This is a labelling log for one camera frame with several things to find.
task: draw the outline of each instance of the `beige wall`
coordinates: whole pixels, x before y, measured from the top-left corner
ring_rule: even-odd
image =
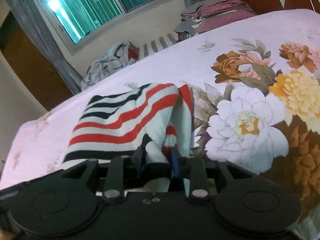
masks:
[[[183,0],[158,0],[155,4],[137,10],[137,12],[99,33],[74,55],[68,51],[42,11],[41,14],[66,60],[81,75],[84,75],[92,62],[102,57],[118,41],[130,41],[135,46],[142,46],[146,42],[173,32],[180,22],[180,14],[184,9]]]
[[[0,26],[10,9],[0,0]],[[0,169],[20,125],[46,112],[23,85],[0,52]]]

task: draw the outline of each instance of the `yellow flower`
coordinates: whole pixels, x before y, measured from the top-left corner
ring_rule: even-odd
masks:
[[[289,124],[292,116],[297,114],[309,129],[320,132],[320,86],[314,77],[298,70],[280,74],[269,87],[269,92],[284,101],[290,115],[286,119],[287,122],[290,120]]]

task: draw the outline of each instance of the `bed sheet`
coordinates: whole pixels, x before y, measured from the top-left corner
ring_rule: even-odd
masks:
[[[92,96],[146,83],[187,83],[194,97],[193,154],[232,161],[292,189],[303,204],[294,232],[318,239],[319,72],[320,15],[310,10],[272,12],[197,35],[22,125],[0,188],[58,170]]]

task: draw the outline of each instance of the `striped cloth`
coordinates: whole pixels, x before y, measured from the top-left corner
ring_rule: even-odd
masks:
[[[182,156],[190,153],[191,113],[187,85],[146,84],[124,94],[95,96],[74,128],[63,168],[90,158],[103,163],[132,156],[142,146],[145,170],[158,164],[166,173],[157,171],[157,176],[170,179],[171,147],[178,147]]]
[[[167,47],[170,47],[177,43],[178,34],[169,33],[165,36],[160,37],[158,40],[151,41],[150,43],[145,43],[142,48],[140,48],[139,59],[143,59],[149,55],[157,53]]]

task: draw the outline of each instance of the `flower center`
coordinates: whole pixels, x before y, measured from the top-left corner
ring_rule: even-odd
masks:
[[[234,131],[237,135],[245,135],[245,134],[259,134],[258,128],[259,118],[257,118],[251,112],[242,112],[238,116],[238,121]]]

